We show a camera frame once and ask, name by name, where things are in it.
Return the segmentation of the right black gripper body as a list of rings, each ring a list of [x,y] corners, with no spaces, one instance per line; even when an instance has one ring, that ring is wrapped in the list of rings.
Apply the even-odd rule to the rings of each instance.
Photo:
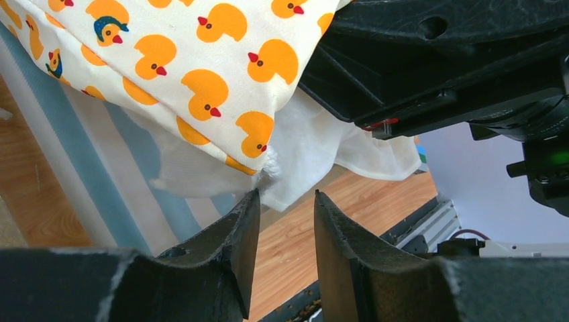
[[[518,141],[568,128],[567,1],[354,1],[299,83],[381,139],[468,122]]]

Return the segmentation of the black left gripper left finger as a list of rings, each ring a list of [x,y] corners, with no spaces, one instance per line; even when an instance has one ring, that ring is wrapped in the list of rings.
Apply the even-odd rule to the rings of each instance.
[[[131,248],[1,250],[2,321],[242,321],[250,314],[260,195],[152,257]]]

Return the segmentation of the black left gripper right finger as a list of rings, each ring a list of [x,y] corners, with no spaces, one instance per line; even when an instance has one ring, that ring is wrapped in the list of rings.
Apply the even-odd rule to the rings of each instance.
[[[423,259],[380,239],[316,192],[324,321],[567,321],[567,258]]]

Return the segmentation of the yellow duck print blanket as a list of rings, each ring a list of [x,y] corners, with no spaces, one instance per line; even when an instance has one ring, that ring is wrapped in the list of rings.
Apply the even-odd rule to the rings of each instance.
[[[340,165],[404,180],[412,138],[377,140],[298,83],[345,1],[2,1],[54,80],[116,104],[157,141],[152,184],[182,197],[258,189],[284,211]]]

